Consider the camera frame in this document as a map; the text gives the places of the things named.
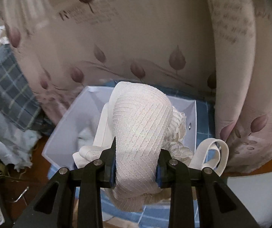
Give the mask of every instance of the blue plaid fabric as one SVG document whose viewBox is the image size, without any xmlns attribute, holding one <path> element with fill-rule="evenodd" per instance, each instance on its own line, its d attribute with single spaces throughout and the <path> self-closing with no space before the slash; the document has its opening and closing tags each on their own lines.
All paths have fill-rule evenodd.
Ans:
<svg viewBox="0 0 272 228">
<path fill-rule="evenodd" d="M 111 81 L 107 86 L 115 86 L 118 82 Z M 184 92 L 174 90 L 166 87 L 158 87 L 163 93 L 176 96 L 184 99 L 194 99 L 190 98 Z M 196 147 L 205 139 L 213 137 L 215 138 L 215 123 L 214 123 L 214 107 L 213 104 L 210 104 L 206 101 L 196 100 L 196 114 L 197 114 L 197 134 L 196 134 Z M 208 152 L 206 161 L 210 160 L 213 157 L 213 150 Z M 51 166 L 48 172 L 48 178 L 50 179 L 56 172 L 57 168 Z M 79 189 L 76 191 L 76 197 L 79 196 Z M 159 205 L 150 205 L 144 206 L 143 212 L 123 212 L 117 209 L 101 191 L 101 209 L 102 212 L 110 214 L 114 217 L 121 219 L 129 220 L 135 222 L 139 225 L 140 228 L 150 228 L 150 227 L 160 227 L 168 228 L 169 225 L 169 215 L 170 215 L 170 206 L 159 206 Z M 193 212 L 194 212 L 194 221 L 195 227 L 199 227 L 199 214 L 198 214 L 198 205 L 197 201 L 193 201 Z"/>
<path fill-rule="evenodd" d="M 0 111 L 22 131 L 51 135 L 54 125 L 41 111 L 10 45 L 0 46 Z"/>
</svg>

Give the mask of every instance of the storage box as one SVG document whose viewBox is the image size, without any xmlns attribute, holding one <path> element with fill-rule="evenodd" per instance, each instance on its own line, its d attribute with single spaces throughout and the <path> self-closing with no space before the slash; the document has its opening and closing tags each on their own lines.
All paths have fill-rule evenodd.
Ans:
<svg viewBox="0 0 272 228">
<path fill-rule="evenodd" d="M 85 127 L 95 135 L 103 106 L 109 101 L 113 87 L 89 86 L 79 94 L 47 141 L 42 155 L 53 166 L 75 168 L 73 153 L 79 151 L 77 138 Z M 168 96 L 173 106 L 186 114 L 184 146 L 196 148 L 196 102 Z"/>
</svg>

